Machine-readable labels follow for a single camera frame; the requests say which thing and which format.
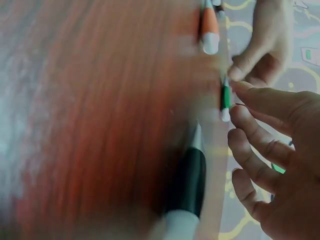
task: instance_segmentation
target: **hand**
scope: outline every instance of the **hand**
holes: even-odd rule
[[[293,12],[292,0],[256,1],[252,37],[243,53],[232,58],[231,79],[272,86],[292,58]]]
[[[228,145],[243,168],[232,173],[235,194],[272,239],[319,239],[320,95],[255,88],[242,81],[231,86],[245,104],[230,109],[236,129],[228,133]],[[292,137],[295,150],[275,140],[255,119]],[[270,168],[251,145],[286,172]],[[274,200],[257,201],[251,180],[274,194]]]

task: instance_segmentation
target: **black pen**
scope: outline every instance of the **black pen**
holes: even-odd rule
[[[202,130],[197,122],[191,144],[178,163],[165,209],[164,240],[193,240],[199,223],[206,183]]]

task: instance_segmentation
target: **patterned tablecloth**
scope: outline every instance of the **patterned tablecloth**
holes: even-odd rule
[[[254,7],[253,0],[224,1],[231,56],[240,53],[250,40]],[[275,87],[293,92],[308,90],[320,93],[320,0],[294,2],[293,37],[292,63]],[[265,127],[285,143],[290,141],[286,136]],[[259,223],[245,211],[235,196],[231,171],[236,167],[238,165],[229,150],[219,240],[269,240]],[[259,188],[257,191],[262,200],[270,201],[267,192]]]

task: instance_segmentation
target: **green object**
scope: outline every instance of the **green object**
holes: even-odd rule
[[[277,172],[279,172],[279,173],[282,173],[282,174],[284,174],[285,172],[286,172],[286,170],[284,170],[284,169],[282,169],[281,167],[279,167],[279,166],[277,166],[277,165],[275,165],[275,164],[271,164],[271,166],[272,166],[272,168],[274,169],[274,170],[276,170]]]
[[[308,60],[311,60],[311,51],[309,49],[305,50],[305,57]]]
[[[222,109],[230,108],[230,88],[229,82],[227,79],[224,80],[223,88],[222,88]]]

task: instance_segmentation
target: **wooden table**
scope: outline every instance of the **wooden table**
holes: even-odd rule
[[[0,1],[3,231],[32,239],[123,207],[159,215],[200,119],[215,193],[207,213],[218,232],[228,127],[217,117],[219,58],[198,45],[200,6]]]

